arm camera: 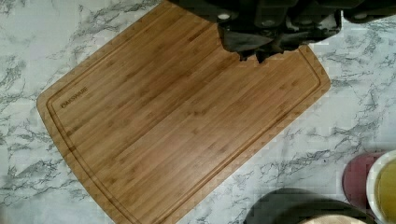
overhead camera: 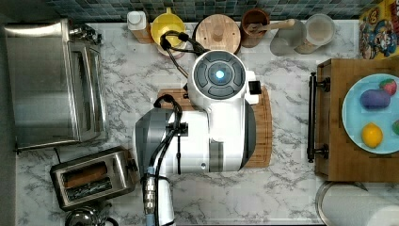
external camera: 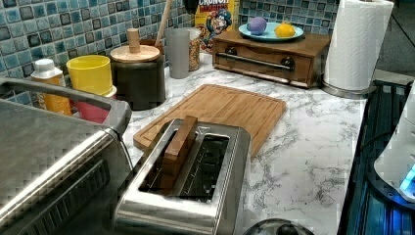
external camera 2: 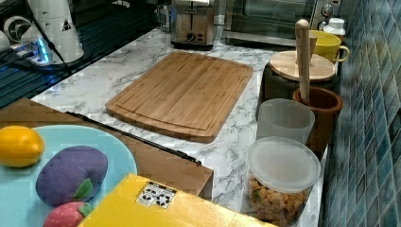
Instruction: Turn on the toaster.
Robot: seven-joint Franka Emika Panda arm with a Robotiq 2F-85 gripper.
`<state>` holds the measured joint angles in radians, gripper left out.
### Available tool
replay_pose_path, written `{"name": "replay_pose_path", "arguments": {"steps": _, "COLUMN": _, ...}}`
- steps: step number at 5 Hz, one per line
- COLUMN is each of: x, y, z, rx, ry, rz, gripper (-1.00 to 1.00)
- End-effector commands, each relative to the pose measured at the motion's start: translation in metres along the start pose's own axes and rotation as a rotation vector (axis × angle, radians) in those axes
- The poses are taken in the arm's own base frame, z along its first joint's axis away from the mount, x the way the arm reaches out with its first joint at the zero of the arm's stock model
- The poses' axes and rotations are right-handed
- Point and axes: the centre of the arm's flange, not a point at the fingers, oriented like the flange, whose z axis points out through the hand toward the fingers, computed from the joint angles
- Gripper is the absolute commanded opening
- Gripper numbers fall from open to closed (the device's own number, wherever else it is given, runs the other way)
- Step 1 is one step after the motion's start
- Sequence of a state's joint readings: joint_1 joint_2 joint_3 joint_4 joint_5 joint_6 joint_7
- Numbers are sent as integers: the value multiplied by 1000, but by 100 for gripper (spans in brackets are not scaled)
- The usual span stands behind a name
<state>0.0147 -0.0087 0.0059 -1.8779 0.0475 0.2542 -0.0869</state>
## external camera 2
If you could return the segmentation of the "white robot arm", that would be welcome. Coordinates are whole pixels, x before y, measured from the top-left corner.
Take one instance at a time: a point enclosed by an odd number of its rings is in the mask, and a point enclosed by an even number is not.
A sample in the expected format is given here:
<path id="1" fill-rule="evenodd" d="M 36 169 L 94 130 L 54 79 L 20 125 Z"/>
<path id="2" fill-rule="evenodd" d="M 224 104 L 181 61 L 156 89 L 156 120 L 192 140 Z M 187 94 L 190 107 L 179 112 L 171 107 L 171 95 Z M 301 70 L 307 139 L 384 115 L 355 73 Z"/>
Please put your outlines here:
<path id="1" fill-rule="evenodd" d="M 83 57 L 68 0 L 27 0 L 27 12 L 30 18 L 15 15 L 3 24 L 18 56 L 32 53 L 27 60 L 39 66 L 67 64 Z"/>

